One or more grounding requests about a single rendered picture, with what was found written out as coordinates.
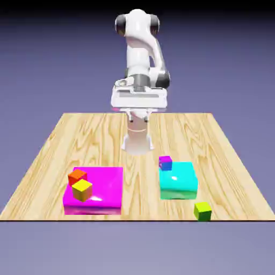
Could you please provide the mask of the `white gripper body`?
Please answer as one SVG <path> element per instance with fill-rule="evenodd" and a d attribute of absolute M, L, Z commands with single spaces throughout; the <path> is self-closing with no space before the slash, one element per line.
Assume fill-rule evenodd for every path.
<path fill-rule="evenodd" d="M 111 105 L 114 108 L 165 109 L 168 105 L 167 90 L 164 88 L 144 87 L 145 91 L 136 92 L 133 86 L 114 86 Z"/>

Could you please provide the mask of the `small purple cube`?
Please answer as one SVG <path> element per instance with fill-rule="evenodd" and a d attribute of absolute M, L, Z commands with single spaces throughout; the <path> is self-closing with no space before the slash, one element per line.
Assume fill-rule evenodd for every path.
<path fill-rule="evenodd" d="M 172 170 L 172 158 L 167 156 L 160 156 L 158 159 L 158 166 L 163 171 Z"/>

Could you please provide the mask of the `small orange cube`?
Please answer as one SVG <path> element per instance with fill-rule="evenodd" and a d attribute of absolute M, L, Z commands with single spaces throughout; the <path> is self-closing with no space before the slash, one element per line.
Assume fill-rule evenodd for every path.
<path fill-rule="evenodd" d="M 78 182 L 79 180 L 83 179 L 83 180 L 87 180 L 87 173 L 83 170 L 80 169 L 75 169 L 73 172 L 71 172 L 68 175 L 68 184 L 70 186 L 74 185 L 76 182 Z"/>

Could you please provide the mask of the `small yellow cube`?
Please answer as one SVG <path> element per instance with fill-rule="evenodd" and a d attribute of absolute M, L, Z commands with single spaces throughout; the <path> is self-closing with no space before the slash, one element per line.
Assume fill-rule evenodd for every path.
<path fill-rule="evenodd" d="M 73 197 L 85 202 L 92 196 L 92 184 L 85 179 L 80 179 L 72 185 Z"/>

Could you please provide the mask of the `small lime green cube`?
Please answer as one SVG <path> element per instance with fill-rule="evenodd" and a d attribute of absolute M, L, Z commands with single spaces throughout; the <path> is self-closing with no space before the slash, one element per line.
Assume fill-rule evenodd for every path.
<path fill-rule="evenodd" d="M 197 221 L 210 221 L 212 209 L 208 202 L 197 202 L 194 204 L 194 216 Z"/>

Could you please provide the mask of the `large cyan box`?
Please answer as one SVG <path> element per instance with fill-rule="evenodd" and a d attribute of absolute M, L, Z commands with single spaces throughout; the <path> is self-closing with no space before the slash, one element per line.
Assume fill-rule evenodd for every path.
<path fill-rule="evenodd" d="M 171 170 L 159 168 L 160 198 L 162 200 L 195 199 L 198 179 L 192 162 L 173 162 Z"/>

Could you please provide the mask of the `large magenta box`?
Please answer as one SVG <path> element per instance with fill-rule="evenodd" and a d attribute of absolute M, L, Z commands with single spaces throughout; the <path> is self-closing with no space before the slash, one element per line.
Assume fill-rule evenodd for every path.
<path fill-rule="evenodd" d="M 74 167 L 87 173 L 92 184 L 92 196 L 85 202 L 73 197 L 72 186 L 67 184 L 63 195 L 65 215 L 120 215 L 122 208 L 122 167 Z"/>

